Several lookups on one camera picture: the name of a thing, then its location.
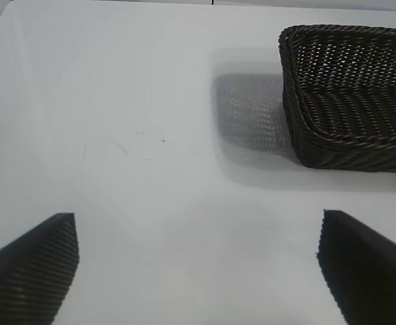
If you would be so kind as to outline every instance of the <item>black textured pad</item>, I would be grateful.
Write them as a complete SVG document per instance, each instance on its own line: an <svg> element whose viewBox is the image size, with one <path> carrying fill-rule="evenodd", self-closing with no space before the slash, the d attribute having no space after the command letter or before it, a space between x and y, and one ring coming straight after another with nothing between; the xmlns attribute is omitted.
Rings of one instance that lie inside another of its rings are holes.
<svg viewBox="0 0 396 325"><path fill-rule="evenodd" d="M0 325L51 324L79 263L72 213L50 217L0 250Z"/></svg>
<svg viewBox="0 0 396 325"><path fill-rule="evenodd" d="M326 211L322 273L349 325L396 325L396 244L342 211Z"/></svg>

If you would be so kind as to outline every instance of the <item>dark brown wicker basket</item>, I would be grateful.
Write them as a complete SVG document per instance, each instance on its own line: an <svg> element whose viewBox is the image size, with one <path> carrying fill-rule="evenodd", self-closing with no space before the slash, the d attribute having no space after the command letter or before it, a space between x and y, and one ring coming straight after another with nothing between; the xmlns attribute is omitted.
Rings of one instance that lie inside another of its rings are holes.
<svg viewBox="0 0 396 325"><path fill-rule="evenodd" d="M301 162L396 172L396 29L293 26L279 45L284 110Z"/></svg>

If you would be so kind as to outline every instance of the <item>white table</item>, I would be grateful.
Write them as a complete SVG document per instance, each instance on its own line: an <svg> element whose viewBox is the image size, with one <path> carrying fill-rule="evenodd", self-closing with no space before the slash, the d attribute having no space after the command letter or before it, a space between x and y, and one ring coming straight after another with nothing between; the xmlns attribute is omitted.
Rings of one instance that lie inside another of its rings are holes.
<svg viewBox="0 0 396 325"><path fill-rule="evenodd" d="M6 8L0 247L76 212L81 264L56 324L344 324L315 258L323 210L396 241L396 174L293 159L277 40L317 23L396 27L396 12ZM274 135L270 152L253 150L262 143L247 123Z"/></svg>

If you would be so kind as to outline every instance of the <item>woven texture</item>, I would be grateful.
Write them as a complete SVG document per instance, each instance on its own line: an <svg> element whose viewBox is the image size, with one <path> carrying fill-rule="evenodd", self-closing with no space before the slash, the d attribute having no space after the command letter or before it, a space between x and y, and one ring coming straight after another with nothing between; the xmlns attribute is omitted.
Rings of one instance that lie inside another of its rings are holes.
<svg viewBox="0 0 396 325"><path fill-rule="evenodd" d="M396 244L342 211L326 211L317 255L348 325L396 325Z"/></svg>
<svg viewBox="0 0 396 325"><path fill-rule="evenodd" d="M279 44L284 110L302 163L396 172L396 29L293 26Z"/></svg>
<svg viewBox="0 0 396 325"><path fill-rule="evenodd" d="M0 250L0 325L51 324L78 262L73 214L56 215Z"/></svg>

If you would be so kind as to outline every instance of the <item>scratch mark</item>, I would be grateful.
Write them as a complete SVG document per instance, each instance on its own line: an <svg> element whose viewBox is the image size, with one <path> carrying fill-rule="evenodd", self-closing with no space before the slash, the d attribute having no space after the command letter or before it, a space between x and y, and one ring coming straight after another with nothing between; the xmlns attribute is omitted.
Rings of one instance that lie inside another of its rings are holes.
<svg viewBox="0 0 396 325"><path fill-rule="evenodd" d="M85 140L85 146L83 147L83 155L82 155L82 163L85 162L85 159L87 157L87 146L88 146L88 140Z"/></svg>
<svg viewBox="0 0 396 325"><path fill-rule="evenodd" d="M125 150L123 147L121 147L119 144L117 144L115 141L110 140L110 142L116 146L119 150L121 150L122 152L124 152L127 156L129 155L129 153L127 152L127 150Z"/></svg>

